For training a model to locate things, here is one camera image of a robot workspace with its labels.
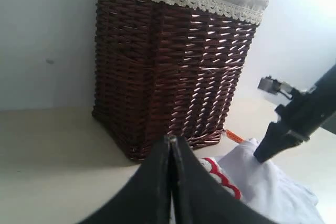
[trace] brown wicker basket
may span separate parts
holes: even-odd
[[[151,0],[98,0],[93,116],[130,159],[163,134],[219,142],[257,25]]]

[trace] white wall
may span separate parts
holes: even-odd
[[[335,63],[336,8],[329,1],[269,0],[237,95],[256,91],[269,74],[305,88]],[[95,0],[0,6],[0,110],[92,105]]]

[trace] woven wicker texture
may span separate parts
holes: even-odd
[[[166,133],[219,142],[257,25],[150,0],[98,0],[93,116],[131,159]]]

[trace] orange object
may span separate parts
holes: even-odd
[[[242,139],[241,137],[237,136],[235,133],[233,133],[232,131],[229,130],[225,130],[226,136],[235,141],[236,143],[240,144],[242,141],[244,141],[244,139]]]

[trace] white floor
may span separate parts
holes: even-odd
[[[225,127],[261,139],[275,106],[236,98]],[[0,112],[0,223],[76,223],[103,205],[138,166],[128,161],[90,108]],[[197,150],[198,157],[223,155],[236,144]],[[318,129],[311,141],[274,160],[319,197],[326,223],[335,223],[336,136]]]

